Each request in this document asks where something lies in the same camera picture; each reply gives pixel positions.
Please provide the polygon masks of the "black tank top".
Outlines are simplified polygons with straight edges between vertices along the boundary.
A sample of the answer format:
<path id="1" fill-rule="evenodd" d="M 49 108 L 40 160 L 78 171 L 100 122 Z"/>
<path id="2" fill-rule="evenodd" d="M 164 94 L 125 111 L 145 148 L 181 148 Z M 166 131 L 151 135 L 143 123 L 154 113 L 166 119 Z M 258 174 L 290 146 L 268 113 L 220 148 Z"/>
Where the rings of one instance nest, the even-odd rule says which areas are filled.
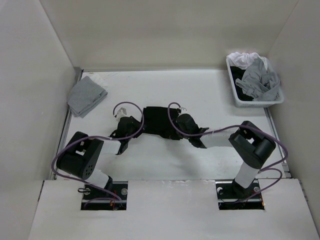
<path id="1" fill-rule="evenodd" d="M 147 106 L 143 109 L 143 116 L 144 134 L 156 135 L 175 141 L 182 139 L 169 120 L 167 107 Z"/>

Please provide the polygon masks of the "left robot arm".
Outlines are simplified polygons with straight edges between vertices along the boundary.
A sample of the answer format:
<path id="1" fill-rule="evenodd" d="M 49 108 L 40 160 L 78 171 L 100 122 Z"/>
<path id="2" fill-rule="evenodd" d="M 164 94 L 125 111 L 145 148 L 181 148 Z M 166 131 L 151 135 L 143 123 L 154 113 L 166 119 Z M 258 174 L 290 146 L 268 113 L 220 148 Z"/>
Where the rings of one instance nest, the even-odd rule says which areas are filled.
<path id="1" fill-rule="evenodd" d="M 77 131 L 52 161 L 52 167 L 70 174 L 71 180 L 94 187 L 100 199 L 115 196 L 112 178 L 96 169 L 98 158 L 103 147 L 107 154 L 121 155 L 128 148 L 129 141 L 142 134 L 144 123 L 144 117 L 138 121 L 133 116 L 123 116 L 109 137 L 89 136 Z"/>

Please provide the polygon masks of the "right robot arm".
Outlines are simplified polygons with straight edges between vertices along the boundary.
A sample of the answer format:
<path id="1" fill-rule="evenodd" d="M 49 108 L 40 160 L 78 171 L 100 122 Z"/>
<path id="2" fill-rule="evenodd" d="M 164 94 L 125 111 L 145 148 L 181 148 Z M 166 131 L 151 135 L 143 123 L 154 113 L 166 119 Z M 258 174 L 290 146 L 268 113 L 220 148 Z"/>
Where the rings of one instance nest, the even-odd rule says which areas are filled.
<path id="1" fill-rule="evenodd" d="M 170 113 L 167 115 L 172 127 L 194 147 L 235 149 L 242 159 L 242 165 L 232 180 L 230 192 L 235 199 L 248 198 L 256 175 L 276 148 L 276 140 L 250 121 L 210 130 L 208 127 L 199 127 L 188 113 L 182 113 L 176 119 L 172 119 Z"/>

